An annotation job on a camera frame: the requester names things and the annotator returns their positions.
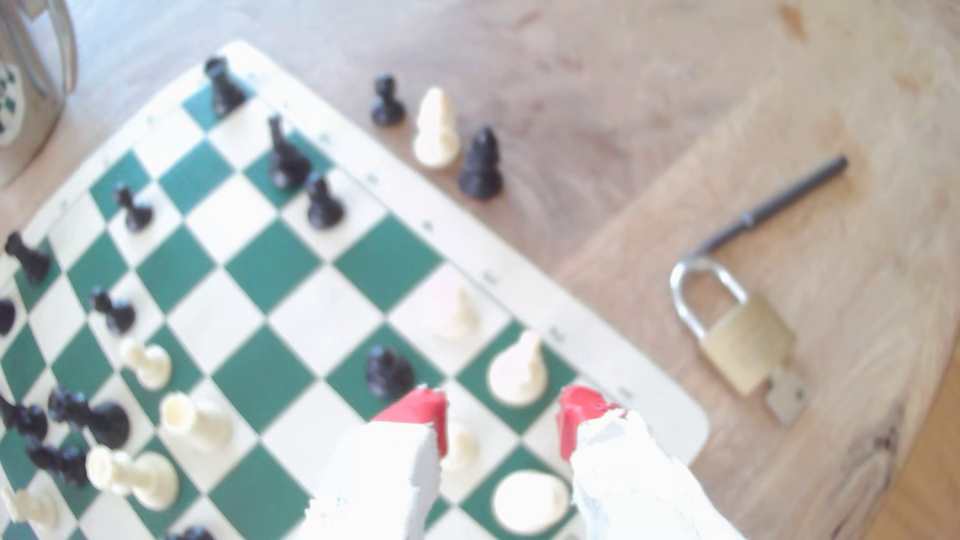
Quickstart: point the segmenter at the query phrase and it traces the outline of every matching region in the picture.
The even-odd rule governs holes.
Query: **white chess piece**
[[[454,131],[456,115],[450,98],[439,87],[427,90],[417,115],[414,155],[423,166],[443,169],[460,154],[460,137]]]
[[[553,475],[516,471],[493,490],[493,516],[513,534],[539,534],[557,525],[570,509],[570,490]]]
[[[14,493],[9,487],[4,487],[0,496],[14,523],[29,521],[48,530],[57,527],[57,507],[45,495],[28,493],[22,489]]]
[[[86,455],[86,476],[101,491],[121,497],[133,492],[144,507],[156,512],[169,508],[180,492],[177,469],[156,452],[133,459],[125,452],[98,445]]]
[[[160,402],[160,423],[204,452],[222,449],[233,436],[226,412],[212,402],[194,402],[182,392],[171,392]]]
[[[170,381],[170,355],[159,345],[144,348],[132,338],[120,343],[120,357],[134,370],[136,379],[147,390],[156,392]]]
[[[499,402],[522,407],[543,395],[548,377],[541,344],[538,333],[525,331],[513,346],[493,359],[487,385]]]

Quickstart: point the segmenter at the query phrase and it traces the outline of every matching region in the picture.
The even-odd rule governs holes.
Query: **green square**
[[[199,492],[193,485],[193,482],[190,481],[183,473],[183,470],[177,465],[177,461],[167,452],[166,447],[163,446],[160,439],[154,437],[154,440],[143,447],[143,451],[138,455],[143,455],[143,452],[156,452],[169,459],[170,462],[174,464],[174,469],[177,469],[177,478],[180,480],[180,492],[177,494],[177,499],[169,508],[160,512],[148,510],[140,504],[140,501],[133,495],[127,497],[127,501],[130,503],[130,506],[133,507],[136,515],[140,516],[140,521],[143,522],[143,525],[147,526],[147,529],[154,536],[162,536],[163,532],[170,527],[170,524],[174,523],[183,511],[197,500]]]
[[[28,312],[36,306],[36,303],[43,297],[43,293],[47,292],[50,284],[60,275],[60,265],[57,264],[57,258],[54,257],[54,252],[50,249],[50,242],[43,240],[36,248],[50,256],[50,269],[47,270],[47,276],[43,278],[43,281],[36,285],[27,283],[27,274],[23,271],[23,268],[17,268],[16,273],[13,274],[16,288],[20,290],[20,298],[23,299],[23,306]]]
[[[287,136],[287,140],[300,149],[311,163],[313,170],[320,174],[326,174],[333,168],[333,161],[330,160],[316,146],[310,143],[300,132],[292,132]],[[280,189],[270,180],[270,151],[260,156],[251,163],[244,171],[247,178],[256,185],[260,191],[274,203],[277,208],[286,205],[290,199],[293,199],[300,191],[297,189]]]
[[[497,401],[487,386],[487,370],[497,355],[516,343],[521,332],[523,332],[523,328],[520,325],[516,322],[511,324],[457,375],[457,380],[478,400],[483,402],[487,408],[493,411],[493,414],[499,416],[514,431],[523,434],[540,418],[550,404],[557,400],[561,389],[570,384],[577,374],[556,353],[544,345],[542,349],[543,361],[546,362],[549,382],[540,399],[522,408],[507,406]]]
[[[181,226],[136,269],[156,304],[166,313],[213,269],[213,260]]]
[[[80,303],[90,311],[93,309],[89,302],[93,287],[100,285],[109,291],[126,273],[127,263],[113,245],[110,235],[104,232],[86,249],[66,275],[80,298]]]
[[[113,190],[118,184],[124,184],[130,188],[130,191],[136,193],[149,183],[150,175],[140,164],[136,154],[130,151],[107,169],[100,180],[90,188],[90,196],[96,201],[100,213],[109,221],[120,209],[113,200]]]
[[[184,215],[233,172],[206,140],[194,147],[160,177],[160,185]]]
[[[270,327],[264,326],[220,366],[213,380],[260,433],[314,377]]]
[[[520,471],[524,469],[533,469],[535,471],[541,471],[544,473],[549,473],[551,475],[556,475],[556,471],[550,469],[542,461],[537,459],[533,454],[531,454],[523,446],[519,446],[514,450],[514,452],[507,456],[502,463],[492,472],[487,479],[484,480],[482,484],[477,486],[473,493],[460,504],[460,507],[478,524],[490,532],[494,538],[500,540],[549,540],[553,538],[557,532],[563,528],[567,521],[573,517],[575,510],[573,507],[570,507],[570,510],[566,512],[566,515],[560,522],[553,526],[552,528],[542,532],[541,534],[529,535],[529,536],[517,536],[511,534],[507,529],[501,527],[497,522],[496,518],[493,517],[493,490],[496,489],[497,484],[501,480],[506,478],[514,471]]]
[[[269,313],[318,265],[320,260],[277,220],[227,263],[227,271]]]
[[[244,538],[282,538],[303,519],[309,498],[259,444],[210,492]]]
[[[87,326],[77,332],[50,367],[60,384],[68,390],[82,392],[87,398],[96,394],[113,373],[107,357]]]
[[[29,325],[23,327],[10,344],[3,360],[0,360],[0,366],[3,367],[4,375],[7,376],[7,384],[13,393],[13,400],[19,402],[34,386],[36,378],[43,373],[43,368],[47,367]]]
[[[136,397],[136,400],[143,407],[144,412],[150,417],[154,424],[160,423],[160,401],[169,392],[183,392],[187,394],[193,389],[194,385],[200,380],[201,373],[197,369],[190,355],[183,349],[183,346],[176,339],[169,328],[164,326],[153,337],[147,340],[150,345],[159,345],[170,355],[170,361],[173,371],[170,374],[170,381],[161,391],[151,392],[144,388],[137,380],[136,373],[133,370],[125,369],[120,372],[120,376],[127,383],[130,391]]]
[[[440,257],[390,216],[336,264],[377,307],[389,311],[440,264]]]
[[[439,386],[443,374],[426,360],[416,349],[403,340],[393,329],[384,325],[371,334],[366,341],[336,367],[326,381],[350,404],[364,420],[370,420],[391,402],[381,400],[367,389],[367,351],[374,345],[394,349],[406,358],[414,368],[415,384]]]

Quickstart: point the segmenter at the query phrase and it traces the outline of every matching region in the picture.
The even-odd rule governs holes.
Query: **chess piece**
[[[13,492],[7,486],[0,490],[7,513],[14,523],[30,522],[40,528],[53,530],[57,527],[57,507],[45,495],[18,489]]]
[[[57,450],[52,446],[40,444],[36,439],[27,439],[27,457],[37,469],[62,478],[67,485],[73,487],[86,485],[86,454],[75,446]]]
[[[106,315],[107,328],[113,335],[127,333],[136,321],[136,311],[130,301],[123,298],[111,300],[100,285],[90,291],[90,306]]]
[[[373,102],[370,113],[373,123],[387,128],[402,122],[407,111],[396,99],[396,81],[393,75],[389,73],[378,75],[373,89],[376,91],[376,101]]]
[[[500,174],[500,150],[490,126],[480,128],[470,144],[464,168],[460,171],[460,190],[470,198],[486,201],[503,190]]]
[[[16,257],[20,261],[23,273],[27,275],[27,283],[38,285],[47,277],[50,270],[50,256],[40,250],[32,250],[23,243],[20,233],[14,231],[7,237],[4,246],[7,255]]]
[[[221,407],[194,402],[182,392],[171,392],[160,402],[160,424],[203,452],[224,448],[233,436],[233,424]]]
[[[460,137],[454,131],[456,116],[450,98],[436,86],[427,90],[417,116],[414,156],[423,166],[443,169],[460,153]]]
[[[100,491],[127,497],[130,493],[147,509],[170,507],[180,493],[173,463],[162,454],[144,452],[133,459],[126,452],[96,446],[86,455],[86,474]]]
[[[151,392],[167,385],[173,371],[170,355],[159,345],[144,348],[132,338],[120,342],[120,357],[136,373],[136,380]]]
[[[127,211],[127,230],[139,233],[154,219],[154,209],[148,203],[135,201],[129,187],[120,184],[113,191],[113,199]]]
[[[294,189],[306,182],[313,170],[310,160],[283,136],[280,115],[270,117],[270,137],[274,150],[270,153],[270,179],[280,189]]]
[[[514,345],[493,359],[487,371],[487,385],[499,402],[528,406],[546,391],[548,377],[541,344],[539,334],[525,331]]]
[[[47,400],[47,410],[55,422],[66,422],[73,431],[90,428],[90,434],[102,445],[118,449],[130,437],[127,411],[114,402],[90,408],[86,396],[62,387],[54,388]]]
[[[47,436],[47,415],[36,405],[10,404],[0,397],[0,417],[8,430],[43,441]]]
[[[367,387],[381,400],[395,400],[414,387],[414,368],[393,349],[375,345],[367,351]]]
[[[214,57],[206,61],[204,74],[213,84],[213,112],[224,117],[247,101],[240,86],[230,77],[227,59]]]
[[[306,215],[314,229],[329,229],[344,218],[344,206],[330,195],[326,178],[316,176],[306,185],[306,194],[310,197],[310,209]]]

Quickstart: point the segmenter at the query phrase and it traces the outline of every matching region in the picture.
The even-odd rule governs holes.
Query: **black pawn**
[[[270,138],[274,142],[274,150],[270,153],[270,179],[280,189],[300,187],[310,176],[313,165],[299,148],[284,138],[279,114],[270,117]]]
[[[213,112],[226,116],[247,101],[247,96],[230,77],[227,59],[214,57],[204,65],[206,77],[213,83]]]
[[[393,349],[373,346],[367,351],[367,387],[381,400],[395,400],[414,387],[414,368]]]
[[[323,176],[317,175],[316,179],[307,183],[306,194],[310,197],[310,209],[306,216],[315,229],[329,229],[344,218],[344,206],[330,196]]]
[[[4,247],[7,255],[16,257],[27,275],[27,282],[31,285],[39,284],[47,277],[50,270],[50,256],[40,250],[32,250],[23,243],[20,233],[13,232],[7,237]]]
[[[66,422],[73,431],[90,428],[98,443],[119,450],[130,437],[130,418],[127,411],[114,402],[105,402],[90,408],[86,396],[55,388],[47,400],[47,410],[55,422]]]
[[[47,415],[36,406],[10,404],[0,397],[0,417],[8,430],[42,441],[47,436]]]
[[[148,203],[135,201],[129,187],[120,184],[113,191],[113,199],[127,211],[127,230],[139,233],[154,219],[154,209]]]
[[[97,285],[90,291],[90,306],[107,317],[107,328],[113,335],[123,335],[136,321],[133,305],[123,298],[111,300],[110,295]]]
[[[490,126],[480,128],[470,144],[464,168],[460,171],[460,190],[470,198],[486,201],[503,190],[500,174],[500,150]]]
[[[403,121],[407,111],[403,104],[396,100],[396,81],[393,75],[381,73],[373,84],[376,91],[376,101],[370,116],[373,123],[384,128],[395,126]]]

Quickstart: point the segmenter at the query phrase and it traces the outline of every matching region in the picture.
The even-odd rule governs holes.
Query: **white pawn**
[[[215,452],[233,436],[233,424],[212,402],[195,403],[182,392],[171,392],[160,402],[160,424],[183,436],[203,452]]]
[[[180,492],[177,469],[156,452],[137,459],[106,446],[96,446],[86,455],[86,476],[93,487],[121,497],[133,492],[144,507],[159,512],[170,507]]]
[[[57,507],[45,495],[27,493],[22,489],[13,493],[13,490],[5,486],[0,496],[3,496],[7,512],[14,523],[29,521],[46,529],[57,527]]]
[[[120,343],[120,357],[136,373],[136,380],[144,388],[156,392],[170,382],[173,370],[170,355],[159,345],[144,348],[132,338]]]
[[[493,359],[487,385],[499,402],[522,407],[543,395],[548,377],[541,344],[538,333],[525,331],[514,345]]]
[[[453,104],[442,88],[427,90],[417,116],[417,137],[414,156],[423,166],[443,169],[460,154],[460,137],[454,131],[456,115]]]

